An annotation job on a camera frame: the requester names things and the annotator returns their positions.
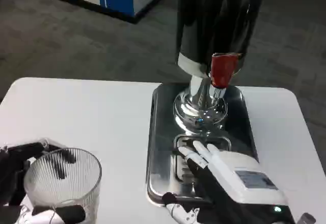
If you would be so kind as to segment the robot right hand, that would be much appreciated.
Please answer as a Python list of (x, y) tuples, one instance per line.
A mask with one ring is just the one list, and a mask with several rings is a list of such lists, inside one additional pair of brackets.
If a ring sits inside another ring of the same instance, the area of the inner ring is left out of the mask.
[(207, 206), (186, 206), (166, 192), (162, 201), (177, 223), (294, 223), (283, 191), (246, 154), (221, 151), (193, 141), (178, 147), (197, 184), (209, 198)]

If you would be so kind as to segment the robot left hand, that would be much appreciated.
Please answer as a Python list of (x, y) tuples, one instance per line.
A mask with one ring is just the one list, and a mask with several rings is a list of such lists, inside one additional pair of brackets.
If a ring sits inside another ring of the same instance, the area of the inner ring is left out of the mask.
[(79, 204), (67, 207), (40, 206), (29, 208), (22, 203), (26, 196), (24, 178), (30, 168), (29, 159), (38, 159), (58, 151), (58, 159), (48, 159), (54, 176), (63, 180), (67, 176), (60, 160), (76, 163), (76, 157), (65, 146), (47, 138), (1, 146), (1, 223), (82, 223), (86, 212)]

